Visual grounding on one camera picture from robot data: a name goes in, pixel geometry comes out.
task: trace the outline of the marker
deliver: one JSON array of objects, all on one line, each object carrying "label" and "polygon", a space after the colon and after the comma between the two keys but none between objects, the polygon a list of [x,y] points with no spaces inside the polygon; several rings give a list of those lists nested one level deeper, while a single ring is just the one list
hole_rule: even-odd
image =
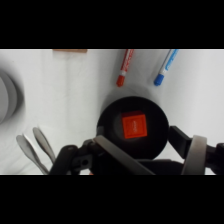
[{"label": "marker", "polygon": [[156,80],[154,81],[154,84],[156,86],[160,86],[162,84],[165,74],[169,71],[169,68],[172,65],[175,57],[177,56],[178,51],[179,51],[179,49],[171,49],[170,50],[163,66],[159,72],[159,75],[156,77]]},{"label": "marker", "polygon": [[133,53],[134,53],[134,49],[127,49],[126,52],[125,52],[124,61],[123,61],[122,67],[121,67],[121,72],[120,72],[120,75],[117,79],[117,86],[118,87],[121,87],[121,86],[124,85],[125,76],[128,72],[128,68],[129,68],[130,61],[131,61],[131,58],[133,56]]}]

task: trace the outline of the black container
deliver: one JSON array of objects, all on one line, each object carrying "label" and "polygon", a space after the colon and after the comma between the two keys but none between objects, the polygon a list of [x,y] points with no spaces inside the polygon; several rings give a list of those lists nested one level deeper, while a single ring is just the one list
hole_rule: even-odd
[{"label": "black container", "polygon": [[[125,139],[122,113],[142,111],[146,115],[147,137]],[[98,134],[104,135],[134,159],[155,159],[168,141],[169,123],[162,109],[152,101],[141,97],[127,97],[115,101],[102,113]]]}]

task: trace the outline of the blue marker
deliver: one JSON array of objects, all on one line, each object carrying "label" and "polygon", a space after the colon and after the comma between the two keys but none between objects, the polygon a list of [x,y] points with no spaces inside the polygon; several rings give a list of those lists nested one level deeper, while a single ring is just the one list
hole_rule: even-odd
[{"label": "blue marker", "polygon": [[163,82],[165,74],[169,71],[170,66],[172,65],[175,57],[177,56],[179,49],[171,49],[169,54],[166,57],[166,60],[159,72],[159,75],[156,77],[154,84],[160,86]]}]

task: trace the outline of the white surface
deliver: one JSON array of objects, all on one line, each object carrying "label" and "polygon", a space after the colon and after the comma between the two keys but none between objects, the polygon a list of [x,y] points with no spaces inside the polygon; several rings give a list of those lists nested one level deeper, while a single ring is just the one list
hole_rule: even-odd
[{"label": "white surface", "polygon": [[[160,87],[153,81],[168,50],[136,50],[119,89],[115,83],[124,51],[0,50],[0,69],[24,95],[23,105],[0,125],[0,174],[41,174],[20,150],[17,135],[24,133],[50,168],[32,128],[41,127],[56,154],[66,144],[81,146],[95,136],[102,108],[122,96],[150,98],[170,125],[189,136],[205,136],[212,146],[224,141],[224,50],[181,50]],[[170,145],[160,158],[181,161]]]}]

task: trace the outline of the gray cylinder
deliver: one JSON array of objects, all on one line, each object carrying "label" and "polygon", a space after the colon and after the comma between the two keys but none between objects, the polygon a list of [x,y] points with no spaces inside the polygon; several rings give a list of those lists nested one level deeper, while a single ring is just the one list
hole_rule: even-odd
[{"label": "gray cylinder", "polygon": [[16,109],[17,92],[11,79],[0,71],[0,124],[10,118]]}]

